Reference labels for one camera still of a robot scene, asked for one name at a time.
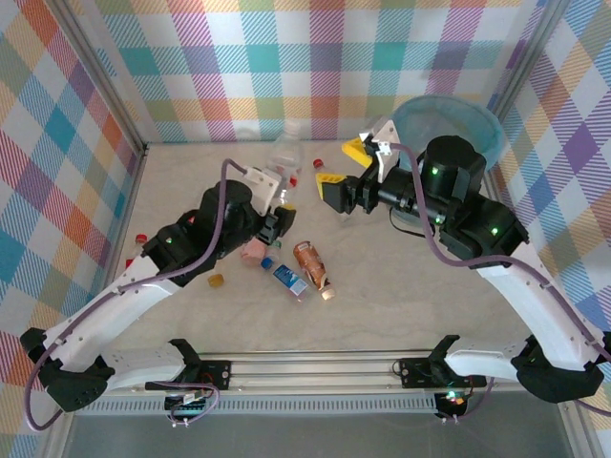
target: white arm segment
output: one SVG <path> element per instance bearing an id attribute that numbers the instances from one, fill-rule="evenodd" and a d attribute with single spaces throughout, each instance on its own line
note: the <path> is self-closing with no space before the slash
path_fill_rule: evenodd
<path id="1" fill-rule="evenodd" d="M 148 257 L 138 257 L 106 289 L 98 294 L 89 304 L 83 307 L 68 320 L 58 324 L 47 331 L 44 342 L 46 348 L 57 336 L 84 310 L 89 308 L 97 299 L 119 286 L 133 281 L 152 277 L 158 273 L 158 268 Z M 98 308 L 91 316 L 81 323 L 74 332 L 68 336 L 52 354 L 52 359 L 59 359 L 63 363 L 62 370 L 82 372 L 94 362 L 116 336 L 123 332 L 130 324 L 137 320 L 144 312 L 159 301 L 171 296 L 181 288 L 169 280 L 155 282 L 141 286 L 138 289 L 127 291 L 115 296 Z"/>
<path id="2" fill-rule="evenodd" d="M 522 243 L 512 257 L 527 262 L 553 281 L 532 243 Z M 553 367 L 582 371 L 587 363 L 599 357 L 599 353 L 585 340 L 552 295 L 530 275 L 513 265 L 508 268 L 502 265 L 484 267 L 477 269 L 477 272 L 514 308 L 533 332 Z M 604 345 L 602 331 L 588 322 L 577 308 L 573 308 L 597 341 Z M 461 338 L 448 351 L 446 363 L 461 376 L 478 374 L 515 380 L 516 369 L 510 361 L 523 347 L 524 341 L 494 345 L 473 343 Z"/>
<path id="3" fill-rule="evenodd" d="M 170 343 L 156 350 L 106 350 L 101 354 L 115 370 L 107 391 L 147 382 L 174 380 L 184 369 L 183 356 Z"/>

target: cable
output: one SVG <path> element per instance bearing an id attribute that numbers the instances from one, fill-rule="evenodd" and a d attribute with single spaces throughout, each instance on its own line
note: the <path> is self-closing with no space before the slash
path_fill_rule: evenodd
<path id="1" fill-rule="evenodd" d="M 401 374 L 398 373 L 395 369 L 394 369 L 394 365 L 397 364 L 399 362 L 399 360 L 395 361 L 394 363 L 392 363 L 392 368 L 390 370 L 392 370 L 392 373 L 394 375 L 396 375 L 397 377 L 401 377 Z"/>
<path id="2" fill-rule="evenodd" d="M 187 406 L 186 404 L 180 404 L 177 406 L 172 406 L 172 408 L 170 408 L 170 420 L 172 421 L 172 426 L 175 427 L 176 425 L 185 425 L 186 427 L 188 427 L 189 425 L 191 425 L 192 423 L 195 423 L 197 420 L 205 417 L 206 415 L 208 415 L 219 403 L 219 399 L 221 397 L 221 393 L 219 392 L 219 389 L 216 388 L 214 385 L 210 385 L 210 384 L 179 384 L 179 383 L 175 383 L 175 382 L 155 382 L 157 385 L 162 385 L 162 386 L 169 386 L 169 387 L 175 387 L 175 388 L 201 388 L 201 389 L 209 389 L 214 393 L 214 401 L 212 401 L 212 404 L 210 406 L 208 406 L 206 408 L 206 410 L 204 410 L 203 412 L 197 414 L 195 417 L 190 418 L 189 420 L 184 419 L 184 421 L 180 422 L 175 416 L 174 416 L 174 412 L 176 412 L 176 409 L 181 407 L 181 406 Z"/>
<path id="3" fill-rule="evenodd" d="M 460 418 L 461 419 L 469 418 L 476 411 L 480 410 L 481 407 L 483 406 L 483 404 L 486 402 L 486 399 L 488 399 L 488 397 L 490 396 L 490 392 L 493 390 L 493 386 L 494 385 L 495 385 L 495 378 L 491 377 L 490 380 L 488 381 L 488 387 L 486 388 L 486 391 L 484 392 L 484 395 L 481 398 L 479 398 L 479 402 L 474 406 L 474 408 L 472 408 L 468 412 L 465 412 L 463 415 L 461 415 Z"/>
<path id="4" fill-rule="evenodd" d="M 420 234 L 419 232 L 413 232 L 410 231 L 408 229 L 401 229 L 399 226 L 397 226 L 394 221 L 392 220 L 392 207 L 389 208 L 389 221 L 390 221 L 390 225 L 396 229 L 399 232 L 402 232 L 403 234 L 409 234 L 410 236 L 415 236 L 415 237 L 419 237 L 421 239 L 423 239 L 425 236 L 424 234 Z M 431 229 L 432 229 L 432 234 L 435 235 L 435 226 L 433 226 L 431 224 Z"/>
<path id="5" fill-rule="evenodd" d="M 426 208 L 424 189 L 422 187 L 422 179 L 420 177 L 420 174 L 418 173 L 418 163 L 417 163 L 415 154 L 413 153 L 413 151 L 410 148 L 400 143 L 391 143 L 390 147 L 395 150 L 403 151 L 407 154 L 410 160 L 410 164 L 411 164 L 411 174 L 413 176 L 413 184 L 414 184 L 414 188 L 416 192 L 416 201 L 418 202 L 418 207 Z M 538 284 L 541 285 L 541 287 L 549 291 L 552 297 L 560 305 L 560 308 L 562 308 L 562 310 L 564 311 L 564 313 L 566 313 L 566 315 L 569 317 L 571 322 L 573 322 L 573 324 L 576 326 L 579 332 L 581 332 L 585 340 L 589 342 L 592 345 L 592 347 L 596 351 L 598 351 L 607 362 L 611 363 L 611 354 L 609 354 L 609 352 L 605 350 L 604 347 L 600 345 L 600 343 L 597 342 L 596 337 L 590 332 L 590 329 L 588 329 L 588 327 L 577 316 L 571 304 L 566 299 L 564 299 L 564 296 L 562 296 L 558 288 L 555 285 L 553 285 L 550 281 L 548 281 L 545 278 L 545 276 L 539 273 L 534 267 L 524 262 L 523 260 L 519 260 L 517 258 L 513 258 L 511 256 L 504 256 L 504 255 L 482 256 L 480 258 L 475 258 L 472 260 L 453 260 L 451 258 L 448 258 L 446 255 L 443 254 L 443 252 L 439 249 L 439 247 L 437 246 L 437 244 L 434 241 L 431 227 L 429 226 L 429 220 L 428 220 L 426 213 L 420 212 L 419 217 L 420 217 L 420 221 L 422 222 L 425 239 L 427 240 L 427 243 L 429 244 L 432 253 L 439 260 L 441 260 L 445 264 L 448 264 L 449 266 L 452 266 L 452 267 L 472 267 L 475 265 L 489 263 L 489 262 L 509 263 L 519 268 L 520 270 L 526 272 L 531 277 L 533 277 L 538 282 Z M 590 406 L 584 402 L 579 402 L 578 404 L 600 415 L 611 417 L 611 412 L 600 410 L 597 407 Z"/>
<path id="6" fill-rule="evenodd" d="M 197 269 L 208 258 L 210 258 L 210 255 L 212 255 L 212 252 L 214 251 L 215 247 L 217 246 L 217 243 L 219 242 L 219 238 L 221 237 L 221 229 L 222 229 L 222 222 L 224 220 L 225 199 L 226 199 L 226 190 L 227 190 L 227 168 L 229 167 L 229 165 L 231 165 L 232 167 L 234 167 L 235 169 L 237 169 L 239 172 L 243 174 L 246 173 L 246 169 L 238 165 L 232 159 L 226 159 L 222 162 L 221 181 L 219 184 L 219 207 L 217 211 L 217 220 L 215 221 L 212 239 L 210 240 L 208 247 L 206 248 L 205 252 L 200 256 L 200 258 L 197 259 L 195 262 L 192 262 L 191 264 L 185 267 L 182 267 L 181 269 L 175 270 L 174 272 L 167 272 L 165 274 L 153 276 L 148 279 L 134 281 L 133 283 L 129 283 L 129 284 L 119 287 L 118 292 L 111 291 L 109 293 L 106 293 L 100 299 L 95 301 L 89 308 L 87 308 L 81 314 L 77 315 L 74 318 L 74 320 L 70 324 L 68 324 L 66 329 L 64 329 L 57 336 L 55 341 L 51 345 L 49 345 L 49 348 L 45 350 L 45 352 L 40 356 L 40 358 L 38 358 L 38 361 L 36 361 L 36 364 L 34 365 L 34 368 L 32 369 L 32 372 L 30 373 L 30 376 L 28 377 L 28 380 L 26 381 L 26 386 L 25 386 L 25 391 L 24 391 L 24 414 L 26 416 L 26 422 L 28 423 L 28 426 L 30 427 L 30 429 L 32 429 L 33 431 L 37 431 L 37 432 L 44 431 L 45 429 L 49 428 L 53 423 L 55 423 L 57 419 L 59 418 L 59 416 L 62 414 L 62 410 L 59 409 L 55 412 L 52 418 L 44 425 L 39 425 L 38 423 L 36 423 L 32 415 L 32 387 L 34 385 L 34 381 L 36 380 L 38 372 L 40 372 L 40 368 L 42 367 L 42 365 L 47 361 L 48 358 L 51 357 L 53 352 L 59 347 L 59 344 L 63 343 L 66 340 L 66 338 L 70 336 L 70 334 L 76 329 L 77 326 L 83 323 L 99 307 L 101 307 L 103 304 L 105 304 L 107 301 L 109 301 L 113 297 L 119 296 L 125 293 L 126 291 L 135 289 L 142 285 L 148 286 L 150 283 L 172 279 L 173 277 L 178 277 L 180 275 L 189 273 L 192 270 Z"/>

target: small pink object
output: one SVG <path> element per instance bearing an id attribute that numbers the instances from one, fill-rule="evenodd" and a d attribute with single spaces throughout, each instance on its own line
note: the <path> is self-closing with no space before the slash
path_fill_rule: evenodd
<path id="1" fill-rule="evenodd" d="M 240 256 L 249 266 L 257 267 L 265 257 L 265 248 L 265 244 L 259 239 L 251 239 L 240 252 Z"/>

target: blue bottle label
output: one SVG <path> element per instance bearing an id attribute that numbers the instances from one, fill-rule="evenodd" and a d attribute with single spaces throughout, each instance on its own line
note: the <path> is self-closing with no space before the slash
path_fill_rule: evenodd
<path id="1" fill-rule="evenodd" d="M 274 271 L 274 277 L 280 280 L 295 296 L 299 296 L 307 288 L 307 283 L 284 264 Z"/>

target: small blue bottle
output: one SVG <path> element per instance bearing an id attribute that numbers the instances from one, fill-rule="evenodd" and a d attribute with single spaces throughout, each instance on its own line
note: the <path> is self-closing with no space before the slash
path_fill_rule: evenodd
<path id="1" fill-rule="evenodd" d="M 267 272 L 271 272 L 272 275 L 288 290 L 288 294 L 297 301 L 303 302 L 310 296 L 311 288 L 306 281 L 300 278 L 299 275 L 286 267 L 284 264 L 274 267 L 273 259 L 264 258 L 261 261 L 261 267 Z"/>

